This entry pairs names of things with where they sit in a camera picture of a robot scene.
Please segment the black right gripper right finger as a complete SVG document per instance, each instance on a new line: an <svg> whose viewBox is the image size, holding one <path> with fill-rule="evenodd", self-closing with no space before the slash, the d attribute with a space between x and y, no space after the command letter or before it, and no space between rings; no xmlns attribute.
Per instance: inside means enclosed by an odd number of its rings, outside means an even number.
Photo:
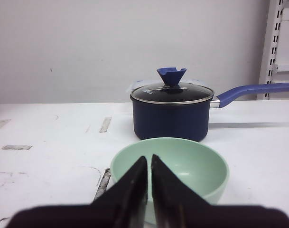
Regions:
<svg viewBox="0 0 289 228"><path fill-rule="evenodd" d="M211 205L185 185L157 156L151 160L152 197L158 228L208 228Z"/></svg>

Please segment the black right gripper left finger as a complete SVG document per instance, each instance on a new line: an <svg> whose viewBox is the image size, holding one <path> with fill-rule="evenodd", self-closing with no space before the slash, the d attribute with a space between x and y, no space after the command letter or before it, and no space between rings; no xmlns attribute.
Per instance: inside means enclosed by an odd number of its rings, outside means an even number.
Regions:
<svg viewBox="0 0 289 228"><path fill-rule="evenodd" d="M141 228L147 201L147 160L141 156L111 188L93 201L91 227Z"/></svg>

